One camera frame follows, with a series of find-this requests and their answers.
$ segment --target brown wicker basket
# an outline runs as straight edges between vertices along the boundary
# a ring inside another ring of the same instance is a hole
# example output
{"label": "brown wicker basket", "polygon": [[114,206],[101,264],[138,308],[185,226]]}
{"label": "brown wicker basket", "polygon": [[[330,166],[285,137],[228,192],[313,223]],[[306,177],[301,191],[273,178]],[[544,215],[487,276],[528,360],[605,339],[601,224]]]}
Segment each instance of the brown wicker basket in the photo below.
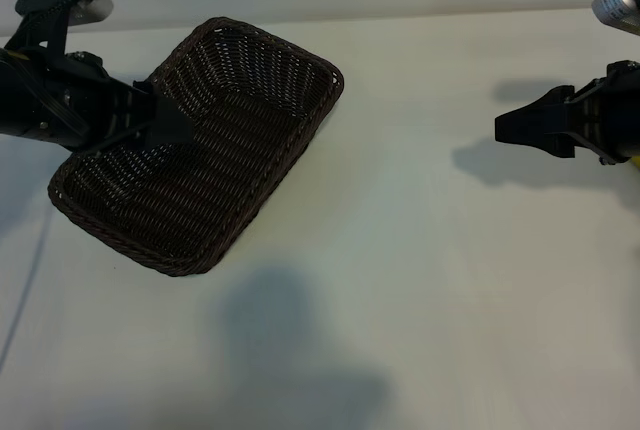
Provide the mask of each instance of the brown wicker basket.
{"label": "brown wicker basket", "polygon": [[195,123],[195,143],[72,155],[53,204],[123,255],[205,273],[304,152],[343,90],[329,62],[246,23],[196,28],[149,77]]}

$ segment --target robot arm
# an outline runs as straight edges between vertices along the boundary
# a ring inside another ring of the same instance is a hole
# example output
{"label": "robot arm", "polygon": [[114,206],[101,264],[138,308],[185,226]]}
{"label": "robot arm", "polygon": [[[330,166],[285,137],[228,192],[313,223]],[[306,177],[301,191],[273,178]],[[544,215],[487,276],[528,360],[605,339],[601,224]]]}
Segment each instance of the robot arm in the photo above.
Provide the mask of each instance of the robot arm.
{"label": "robot arm", "polygon": [[22,23],[0,49],[0,133],[89,153],[192,140],[191,122],[149,82],[129,86],[100,57],[65,54],[68,26],[104,20],[112,8],[111,0],[18,0]]}
{"label": "robot arm", "polygon": [[[640,35],[640,0],[594,0],[592,9],[609,26]],[[498,142],[539,148],[560,158],[585,147],[603,165],[640,155],[640,64],[607,66],[598,78],[575,91],[556,87],[538,101],[496,118]]]}

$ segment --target white tabletop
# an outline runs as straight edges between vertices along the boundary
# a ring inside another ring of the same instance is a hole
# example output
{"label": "white tabletop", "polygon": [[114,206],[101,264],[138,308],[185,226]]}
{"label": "white tabletop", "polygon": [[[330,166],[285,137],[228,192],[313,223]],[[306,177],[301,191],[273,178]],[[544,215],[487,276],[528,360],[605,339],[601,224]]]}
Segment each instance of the white tabletop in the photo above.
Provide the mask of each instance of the white tabletop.
{"label": "white tabletop", "polygon": [[[640,171],[493,119],[640,41],[588,11],[267,30],[346,90],[206,275],[85,234],[46,199],[65,152],[0,140],[2,428],[637,429]],[[130,80],[188,33],[70,49]]]}

